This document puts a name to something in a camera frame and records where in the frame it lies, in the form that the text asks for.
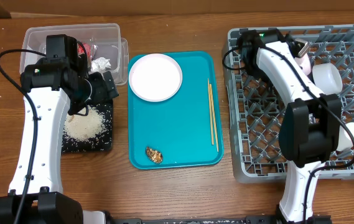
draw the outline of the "plastic container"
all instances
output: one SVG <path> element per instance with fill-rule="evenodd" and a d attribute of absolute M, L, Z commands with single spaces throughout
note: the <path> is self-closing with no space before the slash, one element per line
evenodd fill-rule
<path fill-rule="evenodd" d="M 127 82 L 128 45 L 121 39 L 120 28 L 117 24 L 80 24 L 65 26 L 32 27 L 26 31 L 22 48 L 45 52 L 45 40 L 48 35 L 66 34 L 77 40 L 96 44 L 98 46 L 94 59 L 104 57 L 110 59 L 110 72 L 117 85 Z M 22 53 L 19 72 L 26 65 L 35 64 L 41 56 L 32 53 Z"/>
<path fill-rule="evenodd" d="M 332 63 L 343 81 L 339 93 L 344 122 L 354 122 L 354 25 L 236 28 L 228 32 L 222 55 L 236 46 L 236 40 L 246 30 L 278 28 L 310 42 L 308 56 L 312 66 Z M 231 53 L 227 66 L 240 66 L 240 54 Z M 247 76 L 245 72 L 223 69 L 230 106 L 230 142 L 233 175 L 238 182 L 275 182 L 286 179 L 287 163 L 281 154 L 278 134 L 284 117 L 284 107 L 275 91 L 263 91 L 266 84 Z M 345 164 L 353 150 L 333 152 L 326 165 Z M 320 171 L 323 179 L 354 179 L 354 165 L 346 169 Z"/>

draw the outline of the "chopsticks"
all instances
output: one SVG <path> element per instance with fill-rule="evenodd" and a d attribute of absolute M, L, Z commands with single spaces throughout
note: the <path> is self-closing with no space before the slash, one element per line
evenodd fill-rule
<path fill-rule="evenodd" d="M 214 112 L 214 99 L 213 99 L 213 88 L 210 84 L 209 79 L 207 79 L 207 87 L 208 87 L 208 107 L 210 109 L 210 125 L 211 125 L 211 132 L 212 132 L 212 145 L 214 145 L 214 138 L 213 138 L 213 124 L 214 124 L 214 134 L 215 134 L 215 144 L 217 145 L 217 152 L 219 151 L 218 148 L 218 134 L 217 134 L 217 124 L 215 122 L 215 112 Z"/>
<path fill-rule="evenodd" d="M 214 145 L 214 134 L 213 134 L 213 115 L 212 115 L 212 97 L 210 94 L 210 81 L 207 79 L 207 90 L 208 90 L 208 111 L 210 112 L 210 129 L 212 131 L 212 146 Z"/>

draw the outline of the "white plate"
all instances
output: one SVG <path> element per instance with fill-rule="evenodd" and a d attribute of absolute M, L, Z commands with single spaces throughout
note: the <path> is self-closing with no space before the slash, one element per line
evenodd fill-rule
<path fill-rule="evenodd" d="M 178 63 L 164 54 L 149 54 L 138 59 L 129 71 L 129 86 L 143 100 L 160 102 L 174 96 L 182 83 Z"/>

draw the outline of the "blue serving tray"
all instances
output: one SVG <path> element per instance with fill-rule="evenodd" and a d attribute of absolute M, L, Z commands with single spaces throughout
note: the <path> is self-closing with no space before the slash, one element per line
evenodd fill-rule
<path fill-rule="evenodd" d="M 201 51 L 165 55 L 180 65 L 181 87 L 172 98 L 158 103 L 144 101 L 128 88 L 129 159 L 138 169 L 217 164 L 223 156 L 224 145 L 213 59 Z M 135 56 L 130 61 L 128 72 L 143 56 Z M 211 142 L 208 78 L 213 88 L 219 152 L 215 139 L 213 146 Z M 162 153 L 161 164 L 147 158 L 147 146 Z"/>

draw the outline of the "wooden table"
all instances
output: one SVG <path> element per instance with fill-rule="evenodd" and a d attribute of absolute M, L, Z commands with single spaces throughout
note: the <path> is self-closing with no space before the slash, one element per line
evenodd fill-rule
<path fill-rule="evenodd" d="M 113 150 L 62 156 L 64 193 L 85 210 L 109 210 L 114 217 L 217 218 L 273 214 L 284 184 L 239 184 L 232 174 L 229 111 L 223 82 L 221 48 L 236 27 L 354 24 L 353 12 L 283 12 L 198 16 L 70 17 L 0 20 L 0 52 L 19 49 L 30 27 L 115 22 L 137 54 L 204 50 L 215 62 L 225 155 L 215 166 L 143 171 L 128 159 L 127 85 L 114 105 Z M 19 79 L 19 54 L 2 59 Z M 0 196 L 7 194 L 21 146 L 22 95 L 0 74 Z M 334 223 L 354 223 L 354 180 L 320 180 L 314 212 Z"/>

